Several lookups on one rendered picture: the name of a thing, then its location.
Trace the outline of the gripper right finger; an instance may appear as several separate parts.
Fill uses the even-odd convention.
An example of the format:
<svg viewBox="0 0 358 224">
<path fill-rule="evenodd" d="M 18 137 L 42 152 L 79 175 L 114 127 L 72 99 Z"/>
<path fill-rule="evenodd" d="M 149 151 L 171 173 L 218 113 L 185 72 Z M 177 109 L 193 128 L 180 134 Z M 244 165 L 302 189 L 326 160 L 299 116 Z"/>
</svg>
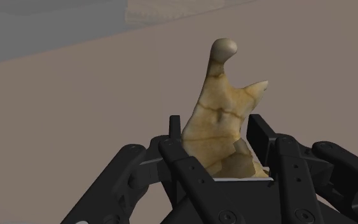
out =
<svg viewBox="0 0 358 224">
<path fill-rule="evenodd" d="M 246 138 L 279 185 L 282 224 L 358 224 L 358 156 L 329 141 L 303 146 L 259 114 Z"/>
</svg>

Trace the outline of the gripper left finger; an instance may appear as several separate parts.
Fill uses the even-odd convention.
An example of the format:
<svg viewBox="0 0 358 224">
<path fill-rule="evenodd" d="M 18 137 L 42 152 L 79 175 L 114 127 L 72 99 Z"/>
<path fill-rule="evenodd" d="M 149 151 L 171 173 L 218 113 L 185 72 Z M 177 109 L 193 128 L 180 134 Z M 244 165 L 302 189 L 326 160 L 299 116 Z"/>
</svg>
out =
<svg viewBox="0 0 358 224">
<path fill-rule="evenodd" d="M 180 143 L 180 117 L 149 148 L 120 149 L 60 224 L 130 224 L 149 185 L 168 182 L 171 212 L 160 224 L 238 224 L 238 212 L 200 162 Z"/>
</svg>

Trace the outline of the tan mottled animal figure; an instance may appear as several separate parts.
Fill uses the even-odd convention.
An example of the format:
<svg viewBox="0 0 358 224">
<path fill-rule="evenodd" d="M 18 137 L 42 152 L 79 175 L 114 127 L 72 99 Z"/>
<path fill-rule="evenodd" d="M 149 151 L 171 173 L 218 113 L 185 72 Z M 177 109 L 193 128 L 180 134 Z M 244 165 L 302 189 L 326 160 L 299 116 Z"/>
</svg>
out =
<svg viewBox="0 0 358 224">
<path fill-rule="evenodd" d="M 200 96 L 181 134 L 182 147 L 213 178 L 266 178 L 268 171 L 255 161 L 241 128 L 268 82 L 243 88 L 230 84 L 224 64 L 237 50 L 236 42 L 229 38 L 213 42 Z"/>
</svg>

